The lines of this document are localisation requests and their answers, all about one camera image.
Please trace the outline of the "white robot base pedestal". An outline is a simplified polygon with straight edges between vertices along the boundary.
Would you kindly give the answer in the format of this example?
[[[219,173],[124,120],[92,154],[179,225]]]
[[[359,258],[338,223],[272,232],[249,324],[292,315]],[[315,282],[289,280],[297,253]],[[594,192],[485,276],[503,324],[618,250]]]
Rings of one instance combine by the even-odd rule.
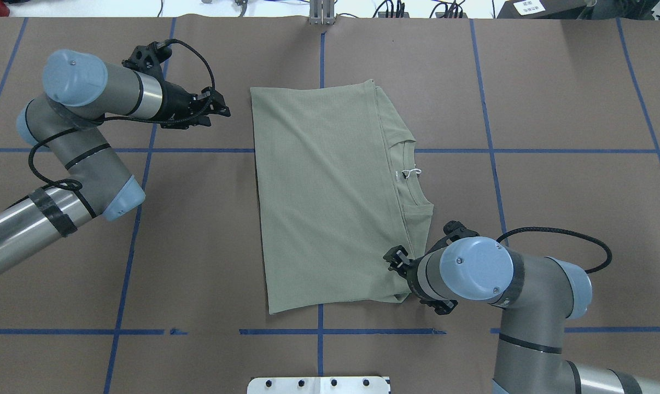
[[[391,393],[382,376],[301,376],[252,379],[247,393]]]

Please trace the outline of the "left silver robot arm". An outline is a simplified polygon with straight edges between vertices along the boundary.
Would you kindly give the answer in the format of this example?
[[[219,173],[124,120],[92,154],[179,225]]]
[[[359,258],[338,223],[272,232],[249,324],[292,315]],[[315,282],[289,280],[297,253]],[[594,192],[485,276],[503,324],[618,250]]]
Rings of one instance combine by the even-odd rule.
[[[191,50],[169,38],[135,47],[121,65],[67,49],[50,55],[43,94],[16,120],[18,134],[31,145],[29,168],[42,186],[0,213],[0,274],[92,219],[114,221],[144,202],[143,187],[100,125],[123,120],[186,130],[210,126],[210,115],[231,115],[208,62],[210,84],[200,93],[168,82],[162,65],[174,44]]]

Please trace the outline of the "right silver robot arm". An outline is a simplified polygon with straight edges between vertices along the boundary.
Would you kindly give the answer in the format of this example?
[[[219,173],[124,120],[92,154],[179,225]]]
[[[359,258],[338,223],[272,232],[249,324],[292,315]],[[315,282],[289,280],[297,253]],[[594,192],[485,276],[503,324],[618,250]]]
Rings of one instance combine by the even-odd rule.
[[[494,393],[660,393],[660,382],[613,369],[589,367],[562,356],[567,320],[587,312],[589,275],[612,262],[610,247],[590,235],[550,227],[523,227],[490,239],[450,221],[444,237],[421,257],[402,245],[385,253],[389,271],[402,277],[419,301],[445,316],[460,300],[502,310],[495,355]],[[531,256],[503,240],[525,232],[564,234],[596,244],[605,260],[591,269],[554,257]]]

